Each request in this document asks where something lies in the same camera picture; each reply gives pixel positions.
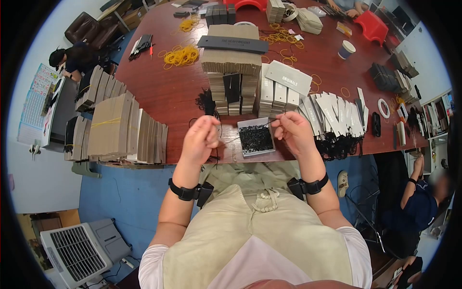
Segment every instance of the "blue paper cup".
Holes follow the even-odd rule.
[[[356,48],[347,40],[343,40],[342,47],[339,50],[341,59],[347,59],[351,54],[356,52]]]

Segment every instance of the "person's left hand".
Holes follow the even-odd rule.
[[[198,118],[184,137],[180,161],[199,166],[204,164],[212,149],[218,147],[218,132],[215,127],[218,124],[220,121],[213,116]]]
[[[345,12],[348,16],[350,16],[351,18],[355,18],[356,16],[359,16],[359,12],[356,11],[356,9],[350,9],[348,11]]]

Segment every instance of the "red plastic stool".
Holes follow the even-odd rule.
[[[260,9],[260,11],[266,11],[267,3],[268,0],[223,0],[223,4],[234,4],[236,11],[239,9],[239,7],[244,5],[253,5]]]
[[[363,35],[367,40],[377,40],[382,46],[385,36],[387,36],[388,27],[377,15],[367,10],[353,22],[361,24]]]

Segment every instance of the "blue floor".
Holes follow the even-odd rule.
[[[370,166],[375,166],[372,156],[348,157],[326,163],[327,172],[334,188],[337,187],[337,175],[341,170],[348,172],[349,189],[354,200],[364,198],[367,191],[374,192],[377,187],[371,182]],[[133,245],[131,255],[141,258],[151,242],[158,221],[160,205],[168,189],[168,179],[172,177],[175,166],[165,166],[162,170],[130,170],[98,166],[96,170],[102,178],[82,178],[80,190],[79,216],[81,222],[91,222],[103,218],[115,218],[115,224],[127,243]],[[357,213],[345,198],[340,199],[343,215],[354,224]],[[136,266],[138,261],[129,260]],[[119,264],[112,267],[104,276],[117,273]],[[123,264],[117,276],[110,277],[119,282],[132,269]]]

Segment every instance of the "wooden table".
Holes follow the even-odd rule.
[[[318,6],[318,2],[300,1],[299,7]],[[127,89],[133,93],[136,100],[140,103],[140,108],[145,109],[155,120],[169,126],[167,139],[167,164],[175,164],[181,154],[183,137],[188,130],[188,123],[194,117],[200,117],[204,112],[200,111],[195,104],[195,98],[202,92],[203,88],[208,88],[209,83],[206,75],[202,71],[201,59],[190,66],[172,67],[164,70],[163,58],[157,57],[162,50],[170,51],[175,45],[182,41],[194,38],[196,43],[202,35],[207,34],[207,26],[196,29],[192,33],[178,32],[174,35],[170,33],[178,30],[181,19],[174,18],[173,13],[178,11],[172,5],[160,5],[148,11],[143,21],[138,26],[130,43],[125,50],[122,60],[117,70],[116,78],[127,85]],[[259,29],[270,31],[266,14],[260,12],[256,7],[243,6],[236,12],[236,21],[250,21],[257,25]],[[373,62],[390,65],[389,55],[376,42],[369,42],[362,36],[362,29],[353,22],[347,23],[353,31],[353,36],[349,41],[356,47],[356,53],[351,55],[346,61],[340,59],[337,52],[343,40],[347,36],[336,30],[337,21],[326,16],[321,18],[324,25],[321,34],[314,35],[302,32],[298,23],[294,20],[282,23],[282,27],[287,30],[293,29],[297,34],[300,33],[305,40],[304,49],[293,47],[294,56],[298,61],[294,67],[309,75],[317,74],[321,77],[320,92],[332,92],[341,96],[341,88],[349,90],[351,96],[349,101],[354,102],[358,97],[357,87],[362,88],[365,104],[369,108],[369,114],[380,113],[377,106],[379,98],[390,102],[394,97],[391,92],[381,92],[377,89],[368,69]],[[130,51],[141,35],[152,34],[154,53],[152,61],[149,52],[143,52],[138,59],[129,61]],[[289,49],[289,43],[274,43],[269,46],[270,50],[281,51]],[[269,51],[265,54],[271,61],[281,61],[282,57]],[[276,151],[270,154],[263,154],[254,157],[243,158],[242,147],[238,138],[236,122],[256,118],[256,114],[240,115],[237,117],[222,116],[221,140],[225,145],[218,148],[221,157],[220,162],[260,162],[293,160],[294,156],[286,148],[283,141],[276,140]],[[382,119],[382,136],[376,138],[371,133],[371,117],[369,118],[368,131],[363,141],[363,153],[373,154],[388,152],[393,150],[393,123],[399,122],[399,117],[395,112],[391,115],[389,122],[385,123]],[[416,146],[425,147],[428,141],[420,134],[416,133]],[[413,140],[407,137],[407,145],[398,149],[413,148]]]

